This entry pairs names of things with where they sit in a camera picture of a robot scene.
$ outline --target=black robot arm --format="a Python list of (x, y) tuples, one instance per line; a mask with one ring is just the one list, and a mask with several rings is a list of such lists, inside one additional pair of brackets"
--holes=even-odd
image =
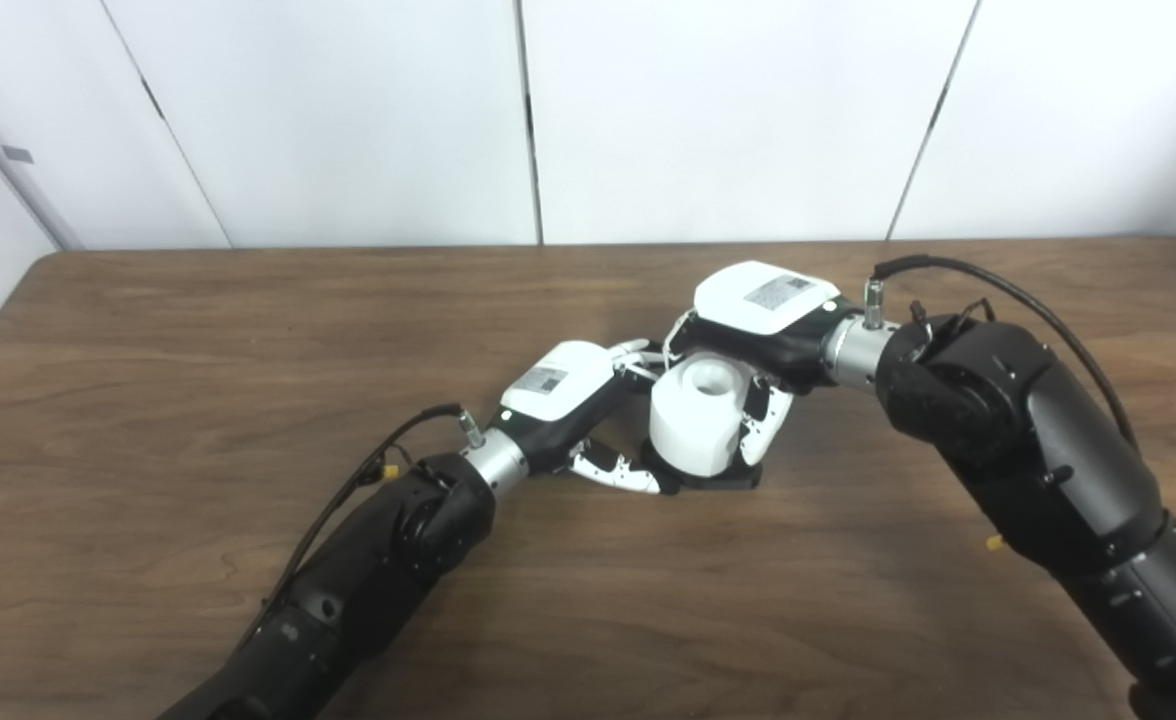
[(1136, 714), (1176, 720), (1176, 518), (1067, 366), (1017, 325), (967, 320), (927, 342), (909, 324), (886, 346), (876, 392), (1005, 544), (1058, 580), (1135, 675)]
[[(1017, 325), (995, 322), (987, 301), (934, 318), (914, 304), (911, 324), (884, 322), (882, 281), (923, 266), (971, 274), (1042, 315), (1100, 385), (1114, 419), (1048, 346)], [(1136, 714), (1176, 720), (1176, 516), (1161, 502), (1112, 386), (1062, 320), (958, 260), (911, 256), (877, 266), (866, 309), (835, 291), (810, 302), (776, 292), (763, 309), (763, 291), (781, 281), (757, 287), (762, 278), (826, 286), (767, 269), (747, 273), (740, 265), (708, 278), (671, 346), (746, 361), (799, 395), (833, 384), (875, 393), (895, 429), (935, 446), (1004, 542), (1063, 585), (1136, 678)], [(973, 319), (977, 309), (990, 322)]]
[[(459, 405), (426, 409), (392, 433), (328, 502), (286, 562), (230, 659), (159, 720), (309, 720), (355, 667), (379, 655), (437, 580), (492, 532), (497, 499), (533, 474), (569, 466), (588, 433), (652, 382), (639, 340), (566, 342), (513, 384), (486, 432)], [(415, 424), (456, 416), (468, 447), (388, 479), (303, 561), (355, 488), (387, 475), (383, 454)]]

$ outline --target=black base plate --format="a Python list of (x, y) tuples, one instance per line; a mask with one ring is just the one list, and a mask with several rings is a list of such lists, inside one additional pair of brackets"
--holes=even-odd
[(757, 484), (761, 484), (761, 464), (749, 468), (737, 452), (734, 461), (730, 461), (729, 468), (722, 469), (720, 474), (711, 475), (711, 478), (703, 478), (702, 475), (683, 473), (683, 471), (667, 464), (649, 438), (642, 442), (642, 465), (656, 476), (667, 475), (667, 478), (680, 482), (681, 487), (690, 489), (753, 489), (757, 487)]

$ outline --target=label sticker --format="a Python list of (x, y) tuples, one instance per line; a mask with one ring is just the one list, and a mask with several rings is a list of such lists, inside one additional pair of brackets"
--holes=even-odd
[(813, 287), (813, 282), (807, 282), (806, 279), (797, 275), (779, 275), (770, 282), (763, 284), (757, 289), (749, 292), (748, 295), (744, 295), (744, 300), (753, 305), (761, 305), (767, 311), (776, 311), (780, 306), (800, 295), (800, 293), (806, 292), (806, 288)]
[(561, 381), (564, 381), (568, 374), (564, 369), (536, 365), (521, 375), (515, 384), (512, 384), (512, 388), (537, 392), (539, 395), (552, 395), (552, 392), (557, 388)]

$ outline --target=black cable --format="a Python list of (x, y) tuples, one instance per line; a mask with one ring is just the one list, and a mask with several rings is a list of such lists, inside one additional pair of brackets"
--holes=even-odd
[(1073, 334), (1071, 329), (1068, 329), (1068, 324), (1060, 320), (1058, 315), (1055, 315), (1050, 307), (1043, 305), (1036, 296), (1033, 296), (1030, 292), (1023, 291), (1016, 284), (1008, 281), (1000, 276), (998, 274), (991, 273), (988, 269), (980, 268), (975, 264), (968, 264), (964, 260), (957, 260), (953, 258), (937, 258), (935, 255), (907, 255), (904, 258), (896, 258), (894, 260), (888, 260), (884, 264), (876, 264), (871, 268), (871, 278), (875, 281), (884, 281), (884, 279), (902, 273), (904, 271), (914, 271), (920, 268), (946, 268), (949, 271), (957, 271), (971, 278), (981, 279), (993, 287), (1003, 291), (1007, 295), (1016, 299), (1018, 304), (1022, 304), (1033, 313), (1036, 313), (1045, 324), (1050, 325), (1060, 338), (1071, 348), (1073, 354), (1077, 356), (1077, 360), (1085, 366), (1085, 372), (1090, 373), (1090, 378), (1094, 379), (1100, 392), (1104, 395), (1104, 401), (1108, 402), (1108, 409), (1112, 411), (1112, 418), (1117, 420), (1117, 429), (1125, 438), (1125, 441), (1138, 452), (1140, 444), (1135, 436), (1135, 428), (1131, 426), (1131, 419), (1125, 413), (1125, 407), (1122, 406), (1122, 398), (1117, 396), (1117, 389), (1112, 387), (1112, 382), (1109, 382), (1108, 375), (1104, 374), (1103, 368), (1100, 368), (1100, 364), (1096, 364), (1095, 356), (1090, 354), (1090, 351), (1085, 349), (1081, 340), (1077, 339), (1076, 334)]
[(383, 466), (383, 453), (390, 447), (396, 447), (401, 451), (402, 456), (409, 462), (410, 454), (406, 452), (400, 445), (397, 445), (397, 439), (403, 436), (414, 428), (415, 425), (422, 424), (423, 420), (432, 420), (433, 418), (441, 418), (445, 415), (460, 416), (463, 415), (465, 407), (452, 402), (448, 405), (434, 405), (429, 409), (420, 411), (414, 418), (406, 420), (401, 424), (401, 427), (393, 429), (392, 434), (383, 439), (381, 444), (370, 454), (365, 458), (363, 461), (358, 466), (355, 471), (352, 472), (349, 479), (345, 480), (345, 484), (340, 486), (340, 489), (335, 493), (335, 496), (330, 498), (330, 501), (326, 504), (322, 508), (318, 519), (313, 520), (313, 525), (305, 531), (305, 536), (299, 539), (299, 544), (295, 546), (295, 551), (290, 553), (290, 560), (286, 561), (285, 568), (281, 571), (281, 576), (278, 578), (278, 584), (273, 585), (272, 593), (263, 600), (263, 606), (260, 607), (259, 613), (255, 619), (250, 621), (250, 626), (246, 629), (246, 633), (241, 635), (240, 641), (238, 641), (236, 648), (233, 652), (240, 651), (245, 647), (246, 642), (249, 642), (250, 638), (254, 636), (255, 632), (259, 629), (260, 625), (268, 619), (268, 615), (278, 608), (281, 604), (281, 595), (286, 589), (286, 585), (290, 582), (290, 579), (295, 575), (295, 571), (299, 571), (299, 565), (305, 560), (308, 548), (313, 546), (313, 541), (318, 539), (318, 533), (322, 532), (326, 527), (326, 521), (335, 515), (335, 511), (340, 509), (341, 505), (345, 505), (347, 498), (352, 496), (352, 492), (361, 486), (368, 486), (368, 484), (375, 484), (379, 480), (379, 475), (374, 474), (374, 471), (382, 469)]
[(399, 444), (392, 444), (390, 446), (388, 446), (388, 448), (390, 448), (390, 451), (396, 451), (399, 452), (399, 454), (401, 454), (401, 460), (405, 460), (407, 469), (414, 468), (415, 466), (414, 456), (410, 456), (409, 452), (406, 452), (405, 447), (401, 447)]

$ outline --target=brown wooden tabletop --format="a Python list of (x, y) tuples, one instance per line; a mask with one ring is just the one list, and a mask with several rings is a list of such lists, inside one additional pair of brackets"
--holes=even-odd
[[(40, 261), (0, 313), (0, 716), (163, 711), (218, 668), (319, 507), (414, 411), (486, 416), (561, 340), (662, 336), (739, 260), (858, 296), (871, 264), (922, 251), (989, 266), (1068, 320), (1176, 509), (1176, 240)], [(981, 295), (1050, 340), (936, 269), (895, 278), (889, 315)], [(406, 445), (454, 451), (447, 425)], [(634, 448), (644, 432), (637, 400), (599, 436)], [(1129, 716), (1127, 674), (1085, 620), (989, 534), (875, 400), (818, 391), (757, 491), (528, 480), (325, 716)]]

